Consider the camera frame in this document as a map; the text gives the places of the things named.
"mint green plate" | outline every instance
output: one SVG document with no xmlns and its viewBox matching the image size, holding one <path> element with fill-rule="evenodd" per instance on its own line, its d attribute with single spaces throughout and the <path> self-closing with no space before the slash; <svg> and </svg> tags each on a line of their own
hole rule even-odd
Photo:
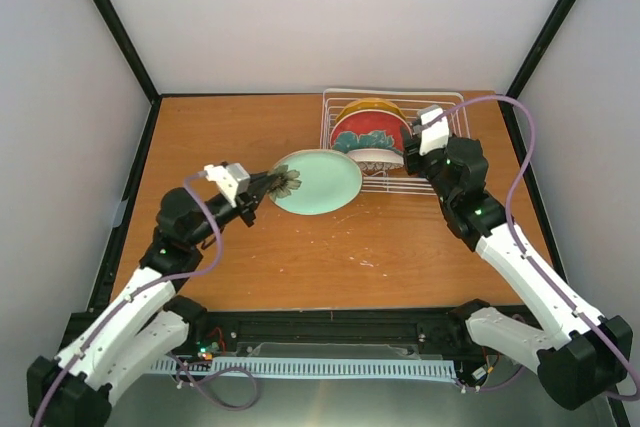
<svg viewBox="0 0 640 427">
<path fill-rule="evenodd" d="M 276 199 L 275 204 L 294 214 L 326 214 L 351 202 L 362 187 L 358 164 L 335 150 L 301 150 L 281 159 L 274 168 L 286 164 L 300 172 L 300 188 Z"/>
</svg>

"gray wall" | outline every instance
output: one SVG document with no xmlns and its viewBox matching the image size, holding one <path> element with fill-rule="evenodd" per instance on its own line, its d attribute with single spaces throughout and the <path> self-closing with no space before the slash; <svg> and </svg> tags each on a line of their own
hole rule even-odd
<svg viewBox="0 0 640 427">
<path fill-rule="evenodd" d="M 0 0 L 0 425 L 86 308 L 148 103 L 91 0 Z"/>
<path fill-rule="evenodd" d="M 534 167 L 568 276 L 640 332 L 640 0 L 578 0 L 522 99 Z M 632 361 L 640 368 L 640 341 Z M 630 382 L 625 392 L 632 392 Z M 640 425 L 640 404 L 627 404 Z"/>
<path fill-rule="evenodd" d="M 161 92 L 504 91 L 555 0 L 113 0 Z"/>
</svg>

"dish rack wire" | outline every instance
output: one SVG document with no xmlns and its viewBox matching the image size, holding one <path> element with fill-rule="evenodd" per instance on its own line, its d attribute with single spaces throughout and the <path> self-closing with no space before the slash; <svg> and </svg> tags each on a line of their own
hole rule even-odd
<svg viewBox="0 0 640 427">
<path fill-rule="evenodd" d="M 393 102 L 402 111 L 409 123 L 417 119 L 418 111 L 439 105 L 447 110 L 464 101 L 460 92 L 399 92 L 390 90 L 359 90 L 329 88 L 322 93 L 322 125 L 320 148 L 330 149 L 331 132 L 336 125 L 336 117 L 347 104 L 365 98 L 381 98 Z M 451 132 L 459 137 L 471 137 L 466 109 L 448 117 Z M 390 194 L 435 195 L 426 179 L 409 177 L 401 169 L 391 172 L 363 173 L 362 192 Z"/>
</svg>

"black beam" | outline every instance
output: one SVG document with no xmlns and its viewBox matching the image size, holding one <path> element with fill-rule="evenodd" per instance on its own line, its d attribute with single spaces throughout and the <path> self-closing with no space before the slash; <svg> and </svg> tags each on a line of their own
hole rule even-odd
<svg viewBox="0 0 640 427">
<path fill-rule="evenodd" d="M 111 35 L 113 35 L 118 47 L 120 47 L 122 54 L 129 63 L 129 67 L 131 67 L 133 75 L 138 79 L 138 83 L 140 84 L 140 87 L 142 87 L 147 99 L 149 99 L 149 102 L 158 100 L 158 91 L 153 85 L 151 77 L 149 77 L 149 74 L 147 73 L 147 69 L 145 69 L 138 52 L 133 46 L 133 43 L 129 38 L 129 34 L 127 34 L 124 25 L 122 25 L 122 21 L 120 20 L 120 17 L 118 17 L 118 13 L 113 7 L 111 0 L 93 0 L 93 2 L 98 8 L 100 15 L 102 15 L 107 27 L 111 31 Z"/>
<path fill-rule="evenodd" d="M 126 202 L 124 214 L 120 225 L 113 228 L 107 248 L 105 250 L 102 262 L 100 263 L 100 269 L 98 270 L 98 277 L 93 285 L 93 291 L 89 299 L 89 309 L 103 309 L 109 302 L 111 297 L 111 291 L 113 290 L 113 283 L 116 278 L 116 272 L 120 264 L 120 257 L 122 256 L 122 250 L 124 248 L 124 241 L 127 238 L 127 232 L 129 231 L 129 223 L 131 222 L 131 216 L 133 215 L 133 207 L 138 196 L 138 188 L 140 187 L 140 181 L 142 179 L 142 173 L 147 161 L 147 155 L 149 154 L 149 147 L 151 146 L 151 139 L 153 138 L 153 131 L 156 127 L 156 121 L 158 120 L 158 113 L 160 112 L 161 99 L 155 100 L 151 104 L 149 116 L 147 117 L 147 123 L 142 131 L 142 138 L 138 144 L 138 150 L 133 159 L 131 165 L 131 171 L 129 172 L 129 178 L 122 194 L 123 202 Z M 151 240 L 152 232 L 149 232 L 149 240 Z"/>
<path fill-rule="evenodd" d="M 520 66 L 518 73 L 516 74 L 513 82 L 511 83 L 511 86 L 509 87 L 509 90 L 507 91 L 507 95 L 509 97 L 518 98 L 518 96 L 522 93 L 525 85 L 533 75 L 533 72 L 540 63 L 542 56 L 546 52 L 547 47 L 549 47 L 549 44 L 551 44 L 551 41 L 560 29 L 560 26 L 569 14 L 569 11 L 571 10 L 571 7 L 573 7 L 575 1 L 576 0 L 558 0 L 556 2 L 556 5 L 553 7 L 553 10 L 549 14 L 549 17 L 544 23 L 540 34 L 538 34 L 538 37 L 533 43 L 533 46 L 529 50 L 527 57 L 522 63 L 522 66 Z M 509 137 L 511 138 L 513 150 L 516 153 L 518 162 L 522 163 L 527 153 L 527 148 L 524 144 L 522 133 L 520 132 L 520 127 L 518 126 L 518 121 L 516 119 L 513 106 L 506 102 L 499 102 L 499 104 L 500 111 L 502 112 L 502 117 L 507 127 L 507 131 L 509 132 Z M 542 230 L 542 235 L 544 236 L 545 243 L 547 244 L 547 248 L 549 249 L 551 261 L 560 277 L 566 281 L 567 277 L 562 266 L 562 261 L 560 260 L 558 247 L 553 238 L 551 224 L 549 223 L 549 218 L 542 202 L 540 190 L 538 189 L 538 183 L 536 182 L 535 176 L 530 166 L 525 172 L 524 181 L 529 191 L 529 196 L 531 197 L 531 202 L 536 212 L 536 217 L 538 218 L 538 223 L 540 224 L 540 229 Z"/>
</svg>

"brown tabletop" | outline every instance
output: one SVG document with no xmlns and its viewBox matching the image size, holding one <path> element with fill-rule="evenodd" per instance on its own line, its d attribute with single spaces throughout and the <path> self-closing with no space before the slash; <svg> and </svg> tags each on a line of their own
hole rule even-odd
<svg viewBox="0 0 640 427">
<path fill-rule="evenodd" d="M 489 92 L 463 92 L 465 98 Z M 189 174 L 223 160 L 249 172 L 285 155 L 317 148 L 321 95 L 182 97 L 163 100 L 131 219 L 114 295 L 148 247 L 160 199 Z M 468 109 L 474 138 L 489 160 L 488 189 L 501 201 L 518 170 L 495 102 Z M 200 181 L 204 198 L 215 185 Z M 548 259 L 522 184 L 514 215 Z M 447 229 L 435 197 L 361 193 L 346 207 L 305 217 L 265 199 L 257 221 L 224 232 L 218 268 L 181 294 L 210 310 L 349 309 L 458 305 L 479 297 L 522 303 L 509 285 Z M 205 251 L 211 261 L 215 247 Z"/>
</svg>

